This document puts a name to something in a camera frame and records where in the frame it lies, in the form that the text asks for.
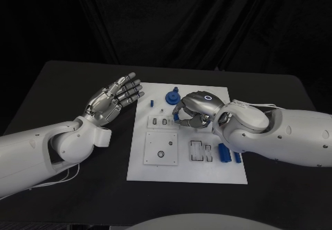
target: robotic arm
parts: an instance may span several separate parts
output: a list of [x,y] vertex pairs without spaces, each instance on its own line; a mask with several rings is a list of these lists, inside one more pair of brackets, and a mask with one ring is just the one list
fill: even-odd
[[[250,105],[274,109],[262,113]],[[190,120],[178,119],[181,108],[193,117]],[[236,100],[223,104],[214,95],[197,91],[181,98],[173,115],[181,126],[204,128],[211,122],[211,133],[233,152],[255,152],[269,159],[302,166],[332,167],[328,114]]]
[[[119,110],[142,95],[134,73],[121,77],[90,97],[82,116],[70,122],[0,137],[0,197],[9,195],[82,162],[93,146],[106,147],[110,130],[102,128]],[[61,162],[50,163],[47,143]]]

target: black table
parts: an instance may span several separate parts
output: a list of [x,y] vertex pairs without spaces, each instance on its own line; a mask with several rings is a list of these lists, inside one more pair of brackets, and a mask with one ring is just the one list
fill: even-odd
[[[71,121],[100,86],[129,72],[142,82],[223,86],[230,99],[314,110],[294,76],[50,61],[5,134]],[[332,168],[245,153],[248,185],[126,181],[134,112],[128,106],[106,125],[109,147],[95,148],[74,179],[0,201],[0,221],[134,225],[165,215],[216,213],[284,229],[332,229]]]

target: white board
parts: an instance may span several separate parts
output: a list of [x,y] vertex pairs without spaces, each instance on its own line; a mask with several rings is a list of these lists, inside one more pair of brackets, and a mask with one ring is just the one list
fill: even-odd
[[[164,100],[165,93],[178,88],[178,94],[184,97],[190,92],[207,91],[219,97],[223,103],[229,102],[227,90],[224,87],[139,83],[145,95],[138,99],[132,141],[128,164],[128,181],[161,181],[161,182],[196,182],[217,184],[248,184],[243,170],[243,162],[236,163],[232,155],[232,161],[222,163],[219,161],[217,144],[219,137],[207,132],[210,125],[204,130],[180,126],[178,129],[148,128],[148,116],[171,116],[174,105],[168,105]],[[188,119],[190,116],[180,110],[180,119]],[[177,133],[177,162],[175,165],[148,165],[144,164],[145,136],[147,132]],[[210,145],[209,154],[211,162],[190,161],[188,143],[201,141],[201,145]]]

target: white robotic arm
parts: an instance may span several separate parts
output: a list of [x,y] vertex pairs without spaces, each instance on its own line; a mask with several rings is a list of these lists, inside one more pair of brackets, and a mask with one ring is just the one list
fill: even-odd
[[[30,188],[74,166],[87,158],[93,146],[108,146],[110,130],[100,126],[144,95],[138,92],[139,80],[128,82],[132,77],[134,73],[125,75],[96,92],[83,115],[73,121],[0,137],[0,197]],[[50,163],[48,141],[61,158],[57,163]]]
[[183,108],[193,118],[175,122],[194,128],[211,121],[211,133],[233,152],[255,152],[302,166],[332,167],[332,116],[271,104],[256,106],[275,109],[262,113],[236,100],[224,105],[214,95],[197,91],[183,97],[173,114]]

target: blue cylinder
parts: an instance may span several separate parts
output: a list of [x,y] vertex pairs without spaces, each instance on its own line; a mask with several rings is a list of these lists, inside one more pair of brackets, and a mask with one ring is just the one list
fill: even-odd
[[240,157],[239,157],[239,153],[237,152],[233,152],[233,155],[235,155],[235,161],[236,163],[240,163]]
[[217,149],[219,149],[220,162],[223,162],[223,163],[230,162],[232,161],[230,152],[229,152],[229,149],[224,147],[224,145],[222,143],[217,144]]
[[174,87],[173,91],[170,91],[167,94],[165,94],[165,102],[170,104],[170,105],[174,105],[178,103],[181,97],[178,95],[178,89],[177,87]]

